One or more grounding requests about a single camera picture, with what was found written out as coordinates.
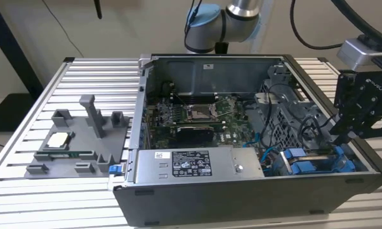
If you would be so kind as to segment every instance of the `barcode sticker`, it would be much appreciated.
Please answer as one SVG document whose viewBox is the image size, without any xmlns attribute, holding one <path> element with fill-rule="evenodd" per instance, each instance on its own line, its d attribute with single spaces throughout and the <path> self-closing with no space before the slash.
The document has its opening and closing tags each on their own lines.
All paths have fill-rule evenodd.
<svg viewBox="0 0 382 229">
<path fill-rule="evenodd" d="M 170 152 L 154 152 L 154 157 L 156 159 L 169 159 L 170 157 Z"/>
<path fill-rule="evenodd" d="M 212 63 L 204 64 L 204 69 L 213 69 L 213 64 Z"/>
</svg>

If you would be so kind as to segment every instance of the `white label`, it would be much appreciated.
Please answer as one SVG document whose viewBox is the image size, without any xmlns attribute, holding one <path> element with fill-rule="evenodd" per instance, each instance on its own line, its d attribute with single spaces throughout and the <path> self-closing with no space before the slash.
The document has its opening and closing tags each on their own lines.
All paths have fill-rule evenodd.
<svg viewBox="0 0 382 229">
<path fill-rule="evenodd" d="M 69 155 L 68 154 L 49 154 L 50 158 L 68 158 Z"/>
<path fill-rule="evenodd" d="M 46 143 L 48 147 L 50 148 L 61 147 L 65 143 L 66 138 L 68 138 L 68 133 L 65 132 L 57 132 L 52 134 L 52 136 L 49 137 L 48 143 Z"/>
<path fill-rule="evenodd" d="M 213 69 L 213 64 L 211 64 L 211 63 L 204 64 L 204 69 Z"/>
<path fill-rule="evenodd" d="M 156 159 L 169 159 L 170 157 L 170 152 L 154 152 L 154 157 Z"/>
</svg>

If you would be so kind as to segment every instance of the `motherboard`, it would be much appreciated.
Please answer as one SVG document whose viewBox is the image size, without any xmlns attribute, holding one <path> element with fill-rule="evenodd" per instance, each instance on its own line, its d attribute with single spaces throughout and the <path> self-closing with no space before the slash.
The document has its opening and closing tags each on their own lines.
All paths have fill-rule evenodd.
<svg viewBox="0 0 382 229">
<path fill-rule="evenodd" d="M 150 149 L 244 147 L 255 141 L 243 103 L 235 96 L 161 98 L 148 106 L 146 114 Z"/>
</svg>

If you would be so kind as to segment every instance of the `green circuit board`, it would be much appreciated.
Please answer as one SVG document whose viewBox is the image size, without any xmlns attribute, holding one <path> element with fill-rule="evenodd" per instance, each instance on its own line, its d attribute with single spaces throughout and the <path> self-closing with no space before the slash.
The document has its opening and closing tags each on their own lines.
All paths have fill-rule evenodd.
<svg viewBox="0 0 382 229">
<path fill-rule="evenodd" d="M 212 104 L 195 104 L 188 107 L 170 104 L 157 105 L 149 107 L 148 114 L 150 149 L 243 147 L 245 142 L 253 140 L 255 134 L 243 112 L 241 102 L 229 96 L 220 96 Z M 176 144 L 176 130 L 187 126 L 212 128 L 212 141 L 179 146 Z"/>
</svg>

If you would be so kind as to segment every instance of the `aluminum slats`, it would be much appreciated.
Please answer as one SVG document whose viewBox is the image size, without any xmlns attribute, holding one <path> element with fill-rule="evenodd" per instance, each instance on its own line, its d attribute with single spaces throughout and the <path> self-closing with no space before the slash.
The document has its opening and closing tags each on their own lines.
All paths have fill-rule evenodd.
<svg viewBox="0 0 382 229">
<path fill-rule="evenodd" d="M 316 58 L 296 60 L 332 99 L 336 70 Z M 76 59 L 68 70 L 60 73 L 54 87 L 49 88 L 49 95 L 0 165 L 0 228 L 132 228 L 126 226 L 112 192 L 106 191 L 106 178 L 26 180 L 22 177 L 33 151 L 39 147 L 52 126 L 53 110 L 66 108 L 72 109 L 72 116 L 85 115 L 78 107 L 80 94 L 96 95 L 94 105 L 102 115 L 120 110 L 126 116 L 133 116 L 136 73 L 136 59 Z M 382 157 L 382 138 L 368 140 L 368 143 Z M 354 196 L 328 215 L 179 226 L 180 229 L 240 227 L 382 228 L 382 187 L 371 194 Z"/>
</svg>

